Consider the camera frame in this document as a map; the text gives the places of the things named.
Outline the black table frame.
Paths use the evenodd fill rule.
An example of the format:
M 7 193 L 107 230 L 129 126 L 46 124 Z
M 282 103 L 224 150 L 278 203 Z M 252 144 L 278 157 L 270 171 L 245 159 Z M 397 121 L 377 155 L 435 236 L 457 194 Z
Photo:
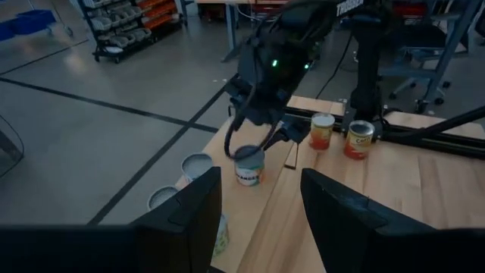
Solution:
M 485 118 L 485 106 L 421 128 L 385 121 L 384 118 L 393 112 L 399 112 L 399 109 L 383 108 L 382 115 L 373 121 L 378 132 L 375 140 L 485 160 L 485 139 L 447 133 L 448 130 Z

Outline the oranges tin can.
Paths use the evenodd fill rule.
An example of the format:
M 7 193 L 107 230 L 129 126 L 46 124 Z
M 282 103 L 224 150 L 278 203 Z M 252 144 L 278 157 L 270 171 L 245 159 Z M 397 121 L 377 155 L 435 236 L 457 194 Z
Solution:
M 254 145 L 246 145 L 236 150 L 234 170 L 238 182 L 252 187 L 264 180 L 264 152 Z

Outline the grey table leg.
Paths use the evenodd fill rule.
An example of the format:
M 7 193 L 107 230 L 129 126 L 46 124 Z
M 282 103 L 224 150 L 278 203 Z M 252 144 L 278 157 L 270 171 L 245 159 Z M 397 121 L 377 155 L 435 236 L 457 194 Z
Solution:
M 241 49 L 241 44 L 236 38 L 236 27 L 238 26 L 238 7 L 239 0 L 224 0 L 227 38 L 229 45 L 229 52 L 221 59 L 222 63 L 228 63 L 236 58 Z

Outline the pink teal tin can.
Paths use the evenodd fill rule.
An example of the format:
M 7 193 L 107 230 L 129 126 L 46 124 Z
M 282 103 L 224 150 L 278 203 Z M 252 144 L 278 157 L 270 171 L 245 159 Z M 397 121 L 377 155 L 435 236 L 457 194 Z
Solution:
M 149 211 L 157 208 L 162 203 L 170 199 L 172 196 L 177 194 L 179 190 L 175 186 L 165 186 L 157 189 L 151 194 L 147 201 L 147 209 Z

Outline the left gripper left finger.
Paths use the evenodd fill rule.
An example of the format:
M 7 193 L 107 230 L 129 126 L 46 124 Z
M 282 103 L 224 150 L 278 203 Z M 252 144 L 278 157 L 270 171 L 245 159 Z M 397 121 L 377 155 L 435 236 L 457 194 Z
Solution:
M 222 213 L 221 168 L 202 176 L 132 221 L 136 273 L 206 273 Z

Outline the blue plastic crate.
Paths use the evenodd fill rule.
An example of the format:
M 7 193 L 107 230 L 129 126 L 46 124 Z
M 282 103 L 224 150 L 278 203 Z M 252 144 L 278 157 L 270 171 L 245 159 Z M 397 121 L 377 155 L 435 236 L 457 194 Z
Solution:
M 47 30 L 55 22 L 56 19 L 51 10 L 34 9 L 16 14 L 14 18 L 0 21 L 0 42 L 15 36 Z

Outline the grey metal frame post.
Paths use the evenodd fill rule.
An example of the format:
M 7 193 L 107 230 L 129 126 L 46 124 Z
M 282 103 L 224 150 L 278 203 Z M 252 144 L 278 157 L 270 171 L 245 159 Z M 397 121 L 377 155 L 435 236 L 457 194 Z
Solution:
M 443 49 L 437 49 L 439 56 L 436 57 L 436 67 L 433 76 L 429 79 L 426 93 L 419 101 L 419 106 L 424 110 L 430 102 L 440 105 L 444 102 L 443 88 L 440 87 L 443 75 L 453 58 L 467 57 L 471 54 L 472 45 L 470 34 L 475 27 L 478 18 L 485 8 L 485 0 L 448 0 L 443 11 L 433 11 L 430 19 L 433 22 L 445 22 L 446 34 Z

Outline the orange red tin can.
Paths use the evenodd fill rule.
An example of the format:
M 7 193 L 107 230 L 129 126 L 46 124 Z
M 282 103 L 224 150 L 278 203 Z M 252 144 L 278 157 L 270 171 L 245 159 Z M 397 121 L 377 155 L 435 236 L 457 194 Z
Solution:
M 309 145 L 316 150 L 325 150 L 330 146 L 335 117 L 329 113 L 318 112 L 311 117 Z

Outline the pale labelled tin can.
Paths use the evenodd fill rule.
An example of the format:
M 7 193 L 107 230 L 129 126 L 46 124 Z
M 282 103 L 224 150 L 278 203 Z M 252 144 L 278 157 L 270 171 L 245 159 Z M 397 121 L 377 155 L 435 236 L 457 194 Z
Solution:
M 181 163 L 181 170 L 186 182 L 190 184 L 213 166 L 214 162 L 210 155 L 198 152 L 185 157 Z

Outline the office chair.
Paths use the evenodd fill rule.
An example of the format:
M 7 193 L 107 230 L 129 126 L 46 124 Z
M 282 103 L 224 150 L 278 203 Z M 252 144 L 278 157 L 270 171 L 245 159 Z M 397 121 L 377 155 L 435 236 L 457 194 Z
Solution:
M 389 34 L 386 39 L 385 61 L 380 64 L 381 77 L 402 77 L 404 83 L 390 94 L 395 99 L 398 93 L 412 89 L 419 82 L 424 83 L 425 93 L 415 102 L 415 112 L 423 113 L 432 99 L 443 102 L 443 92 L 439 84 L 446 65 L 451 59 L 447 33 L 433 24 L 402 26 Z

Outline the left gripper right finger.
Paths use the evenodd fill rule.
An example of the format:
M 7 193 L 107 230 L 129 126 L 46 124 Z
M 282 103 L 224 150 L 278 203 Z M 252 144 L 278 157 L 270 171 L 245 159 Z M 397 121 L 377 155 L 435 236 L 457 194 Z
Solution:
M 415 236 L 434 231 L 312 168 L 301 196 L 327 273 L 412 273 Z

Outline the strawberry tin can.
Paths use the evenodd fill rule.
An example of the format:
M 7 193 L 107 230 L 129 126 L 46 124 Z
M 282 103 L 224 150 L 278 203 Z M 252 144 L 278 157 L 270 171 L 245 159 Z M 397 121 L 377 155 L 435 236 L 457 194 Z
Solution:
M 217 230 L 217 237 L 214 244 L 212 258 L 219 256 L 227 248 L 229 242 L 230 239 L 227 225 L 227 217 L 222 214 Z

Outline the corn tin can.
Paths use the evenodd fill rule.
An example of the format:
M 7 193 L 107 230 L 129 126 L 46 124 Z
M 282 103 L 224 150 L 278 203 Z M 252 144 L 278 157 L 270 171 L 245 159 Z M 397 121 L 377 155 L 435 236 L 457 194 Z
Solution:
M 352 121 L 349 124 L 344 154 L 355 160 L 366 158 L 371 148 L 374 131 L 374 125 L 368 121 Z

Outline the shelving cart with bins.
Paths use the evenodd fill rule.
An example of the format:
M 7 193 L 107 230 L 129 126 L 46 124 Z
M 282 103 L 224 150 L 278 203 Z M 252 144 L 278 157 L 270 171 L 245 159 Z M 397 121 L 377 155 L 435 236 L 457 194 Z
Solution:
M 118 64 L 186 24 L 177 0 L 73 0 L 95 43 L 92 56 Z

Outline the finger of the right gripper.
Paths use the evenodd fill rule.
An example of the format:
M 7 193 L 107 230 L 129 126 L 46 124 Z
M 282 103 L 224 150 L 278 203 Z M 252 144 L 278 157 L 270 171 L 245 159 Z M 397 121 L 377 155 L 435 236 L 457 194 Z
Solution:
M 278 142 L 294 142 L 300 144 L 304 140 L 304 132 L 295 128 L 280 128 L 263 146 L 263 150 L 267 151 L 274 144 Z

